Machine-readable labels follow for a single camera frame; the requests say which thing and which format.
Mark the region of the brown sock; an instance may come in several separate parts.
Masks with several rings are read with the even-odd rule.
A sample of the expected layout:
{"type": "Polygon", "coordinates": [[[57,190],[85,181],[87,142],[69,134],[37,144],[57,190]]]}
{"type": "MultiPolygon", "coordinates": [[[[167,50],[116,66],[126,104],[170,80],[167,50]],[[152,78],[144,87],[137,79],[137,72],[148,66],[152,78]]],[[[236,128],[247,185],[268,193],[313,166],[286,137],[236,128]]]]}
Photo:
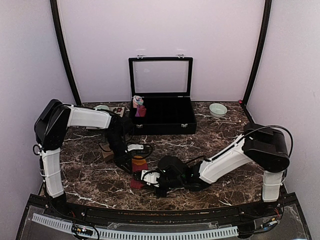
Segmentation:
{"type": "Polygon", "coordinates": [[[98,146],[102,152],[102,157],[105,162],[109,162],[114,159],[114,156],[115,156],[114,152],[111,150],[110,145],[108,143],[106,144],[99,143],[98,146]]]}

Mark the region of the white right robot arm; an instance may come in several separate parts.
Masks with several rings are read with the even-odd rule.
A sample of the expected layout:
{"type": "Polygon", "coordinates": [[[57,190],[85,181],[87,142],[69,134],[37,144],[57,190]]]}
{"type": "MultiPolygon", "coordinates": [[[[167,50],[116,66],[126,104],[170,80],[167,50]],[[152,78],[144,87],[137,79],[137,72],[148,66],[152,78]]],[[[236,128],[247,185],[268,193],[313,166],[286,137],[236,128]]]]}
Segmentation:
{"type": "Polygon", "coordinates": [[[283,126],[248,123],[228,147],[193,166],[166,155],[156,169],[137,171],[133,177],[151,186],[157,196],[166,197],[171,189],[204,190],[224,175],[254,162],[263,169],[262,201],[255,205],[255,213],[266,217],[275,208],[290,165],[293,147],[287,146],[285,134],[290,131],[283,126]]]}

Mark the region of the magenta striped sock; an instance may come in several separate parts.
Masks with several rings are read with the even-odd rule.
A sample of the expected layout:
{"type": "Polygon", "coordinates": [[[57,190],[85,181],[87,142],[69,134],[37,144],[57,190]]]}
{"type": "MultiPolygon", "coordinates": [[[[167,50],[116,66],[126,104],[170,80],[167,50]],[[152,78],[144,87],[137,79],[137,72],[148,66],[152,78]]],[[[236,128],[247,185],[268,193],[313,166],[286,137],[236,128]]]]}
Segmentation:
{"type": "Polygon", "coordinates": [[[146,183],[141,180],[142,170],[148,170],[147,161],[141,156],[135,156],[136,159],[132,159],[132,178],[130,181],[130,187],[132,189],[142,189],[146,183]]]}

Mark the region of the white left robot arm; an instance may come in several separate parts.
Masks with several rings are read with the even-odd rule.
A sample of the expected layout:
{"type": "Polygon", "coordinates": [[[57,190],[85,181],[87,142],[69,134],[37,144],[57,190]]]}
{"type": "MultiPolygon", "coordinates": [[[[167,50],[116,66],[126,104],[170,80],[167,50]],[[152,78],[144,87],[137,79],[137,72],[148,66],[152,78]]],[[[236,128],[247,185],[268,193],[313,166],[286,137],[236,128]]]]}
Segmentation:
{"type": "Polygon", "coordinates": [[[114,154],[116,166],[128,174],[133,172],[133,151],[141,151],[149,157],[153,147],[149,144],[130,144],[127,134],[132,134],[133,123],[130,118],[120,116],[107,109],[75,106],[52,99],[34,124],[35,147],[39,156],[40,174],[45,190],[53,200],[51,210],[60,218],[67,218],[70,206],[62,199],[66,194],[61,179],[60,153],[69,127],[86,127],[103,130],[110,150],[114,154]]]}

